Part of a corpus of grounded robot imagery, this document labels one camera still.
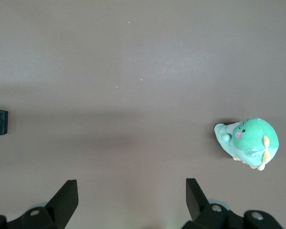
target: plush toy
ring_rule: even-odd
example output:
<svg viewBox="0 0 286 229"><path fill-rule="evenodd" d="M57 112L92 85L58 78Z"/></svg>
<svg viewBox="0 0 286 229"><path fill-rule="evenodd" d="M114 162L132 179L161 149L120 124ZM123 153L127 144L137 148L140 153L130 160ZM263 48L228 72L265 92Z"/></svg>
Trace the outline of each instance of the plush toy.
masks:
<svg viewBox="0 0 286 229"><path fill-rule="evenodd" d="M217 124L214 131L222 148L234 160L260 171L278 150L279 143L274 128L260 118L248 118L230 125Z"/></svg>

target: pink cheek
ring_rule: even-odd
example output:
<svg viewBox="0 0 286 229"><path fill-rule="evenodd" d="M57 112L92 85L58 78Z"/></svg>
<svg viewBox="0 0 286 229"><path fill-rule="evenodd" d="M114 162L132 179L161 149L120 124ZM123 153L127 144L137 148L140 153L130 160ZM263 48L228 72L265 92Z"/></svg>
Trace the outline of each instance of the pink cheek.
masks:
<svg viewBox="0 0 286 229"><path fill-rule="evenodd" d="M237 137L238 139L241 138L241 137L242 137L242 133L237 132L237 133L236 133L236 137Z"/></svg>

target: gray table surface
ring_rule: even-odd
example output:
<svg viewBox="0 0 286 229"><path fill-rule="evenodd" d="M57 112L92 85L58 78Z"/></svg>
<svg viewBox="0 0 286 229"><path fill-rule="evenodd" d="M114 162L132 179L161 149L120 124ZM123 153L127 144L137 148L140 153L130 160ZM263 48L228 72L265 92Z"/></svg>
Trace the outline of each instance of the gray table surface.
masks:
<svg viewBox="0 0 286 229"><path fill-rule="evenodd" d="M178 229L185 179L286 228L286 0L0 0L0 214L77 179L67 229ZM280 148L234 161L219 122L260 117Z"/></svg>

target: teal plush toy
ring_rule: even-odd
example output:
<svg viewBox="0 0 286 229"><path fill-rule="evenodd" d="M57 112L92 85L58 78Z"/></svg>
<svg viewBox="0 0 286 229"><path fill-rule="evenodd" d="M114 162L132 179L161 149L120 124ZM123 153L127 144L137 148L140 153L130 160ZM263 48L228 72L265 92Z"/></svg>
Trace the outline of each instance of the teal plush toy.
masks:
<svg viewBox="0 0 286 229"><path fill-rule="evenodd" d="M234 160L260 171L278 150L279 143L274 128L260 118L249 118L230 125L217 124L214 131L222 148Z"/></svg>

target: gray surface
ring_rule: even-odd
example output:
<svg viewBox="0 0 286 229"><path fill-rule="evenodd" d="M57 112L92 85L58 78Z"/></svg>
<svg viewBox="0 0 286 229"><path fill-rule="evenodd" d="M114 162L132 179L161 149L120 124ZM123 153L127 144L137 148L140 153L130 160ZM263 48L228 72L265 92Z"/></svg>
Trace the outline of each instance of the gray surface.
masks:
<svg viewBox="0 0 286 229"><path fill-rule="evenodd" d="M0 0L0 214L77 179L67 228L178 229L185 179L286 228L286 1ZM264 171L229 158L221 121L267 120Z"/></svg>

